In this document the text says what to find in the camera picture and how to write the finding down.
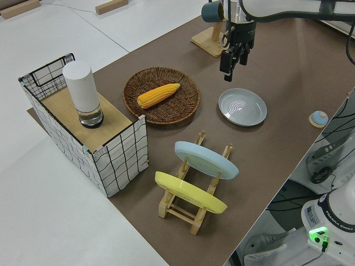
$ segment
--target corn cob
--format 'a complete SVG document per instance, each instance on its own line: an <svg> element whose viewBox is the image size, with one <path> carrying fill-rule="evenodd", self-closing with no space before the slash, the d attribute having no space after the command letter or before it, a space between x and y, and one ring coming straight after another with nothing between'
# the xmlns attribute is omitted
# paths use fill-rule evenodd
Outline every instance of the corn cob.
<svg viewBox="0 0 355 266"><path fill-rule="evenodd" d="M180 87L179 83L166 84L138 96L137 103L142 109L147 109L171 96Z"/></svg>

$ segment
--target wooden block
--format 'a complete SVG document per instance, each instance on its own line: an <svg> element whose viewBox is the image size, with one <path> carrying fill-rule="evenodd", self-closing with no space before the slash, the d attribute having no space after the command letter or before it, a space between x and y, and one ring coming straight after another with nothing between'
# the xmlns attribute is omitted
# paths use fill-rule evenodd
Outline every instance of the wooden block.
<svg viewBox="0 0 355 266"><path fill-rule="evenodd" d="M40 7L39 0L28 0L21 4L16 4L13 7L6 8L0 11L1 16L4 19L12 18L14 16L20 15L36 7Z"/></svg>
<svg viewBox="0 0 355 266"><path fill-rule="evenodd" d="M221 44L223 33L216 32L215 28L210 27L207 30L204 30L203 32L193 36L191 41L214 57L219 57L225 49Z"/></svg>
<svg viewBox="0 0 355 266"><path fill-rule="evenodd" d="M86 145L91 152L94 152L102 144L131 125L131 121L115 106L100 94L99 97L100 106L104 113L104 121L96 129L88 129L81 125L68 88L59 90L44 98L42 103L82 144Z"/></svg>
<svg viewBox="0 0 355 266"><path fill-rule="evenodd" d="M106 12L112 11L116 8L125 6L126 4L128 4L128 0L112 0L112 1L109 1L107 3L101 4L97 7L95 7L95 9L96 9L96 13L98 15L101 15Z"/></svg>

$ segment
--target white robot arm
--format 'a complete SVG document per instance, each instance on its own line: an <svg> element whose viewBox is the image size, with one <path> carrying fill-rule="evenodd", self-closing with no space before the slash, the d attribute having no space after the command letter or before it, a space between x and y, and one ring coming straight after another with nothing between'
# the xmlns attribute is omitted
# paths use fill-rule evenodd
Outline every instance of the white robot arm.
<svg viewBox="0 0 355 266"><path fill-rule="evenodd" d="M281 18L309 18L355 22L355 0L221 0L227 32L222 44L220 71L232 81L237 63L247 64L254 45L256 22Z"/></svg>
<svg viewBox="0 0 355 266"><path fill-rule="evenodd" d="M308 244L344 265L355 265L355 176L342 187L303 205Z"/></svg>

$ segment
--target wicker basket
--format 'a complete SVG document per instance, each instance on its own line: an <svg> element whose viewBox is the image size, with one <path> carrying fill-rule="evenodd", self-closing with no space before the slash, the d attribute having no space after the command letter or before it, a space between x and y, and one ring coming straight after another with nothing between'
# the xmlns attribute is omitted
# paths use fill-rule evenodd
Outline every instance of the wicker basket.
<svg viewBox="0 0 355 266"><path fill-rule="evenodd" d="M138 105L139 95L168 83L180 83L172 96L148 109ZM172 68L154 67L134 74L127 81L123 100L135 116L145 115L145 120L155 125L172 125L195 113L200 102L200 90L186 74Z"/></svg>

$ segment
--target black grid pattern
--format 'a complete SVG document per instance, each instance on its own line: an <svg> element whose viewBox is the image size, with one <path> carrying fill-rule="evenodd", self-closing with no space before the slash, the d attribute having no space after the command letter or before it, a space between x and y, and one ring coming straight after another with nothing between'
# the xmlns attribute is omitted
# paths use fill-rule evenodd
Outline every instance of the black grid pattern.
<svg viewBox="0 0 355 266"><path fill-rule="evenodd" d="M145 117L118 133L102 149L91 153L42 103L44 97L66 87L62 74L65 55L21 78L23 90L47 133L58 148L107 196L111 197L148 167L148 137Z"/></svg>
<svg viewBox="0 0 355 266"><path fill-rule="evenodd" d="M108 196L125 188L148 167L145 117L127 127L93 156Z"/></svg>

